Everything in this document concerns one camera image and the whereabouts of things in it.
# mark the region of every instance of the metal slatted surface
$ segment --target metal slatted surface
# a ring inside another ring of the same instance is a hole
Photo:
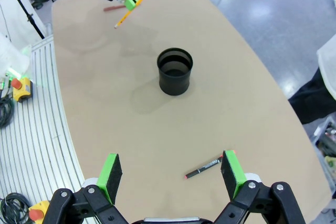
[[[78,191],[84,182],[60,95],[53,39],[33,46],[33,98],[15,103],[11,124],[1,129],[1,198],[17,192],[36,204],[51,200],[58,188]]]

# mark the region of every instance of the black pen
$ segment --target black pen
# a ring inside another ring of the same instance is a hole
[[[187,179],[187,178],[191,178],[192,176],[195,176],[207,169],[209,169],[210,167],[213,167],[214,165],[217,165],[219,164],[221,161],[222,161],[222,158],[223,158],[223,155],[220,156],[219,158],[216,158],[215,160],[211,161],[210,163],[202,166],[201,168],[199,169],[196,169],[194,171],[192,171],[191,173],[188,173],[187,175],[185,175],[184,177]]]

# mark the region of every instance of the person's leg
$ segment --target person's leg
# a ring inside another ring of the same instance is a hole
[[[288,100],[302,124],[336,111],[336,100],[324,85],[320,70]]]

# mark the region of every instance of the black container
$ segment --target black container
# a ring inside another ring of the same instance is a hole
[[[169,48],[160,53],[157,60],[162,91],[169,95],[183,94],[189,87],[191,55],[180,48]]]

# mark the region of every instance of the bolt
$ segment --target bolt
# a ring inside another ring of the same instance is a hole
[[[277,185],[277,189],[279,190],[279,191],[281,191],[281,190],[283,190],[283,185],[281,185],[281,184],[279,184],[279,185]]]
[[[253,182],[248,183],[248,187],[253,189],[256,188],[256,184],[254,184]]]

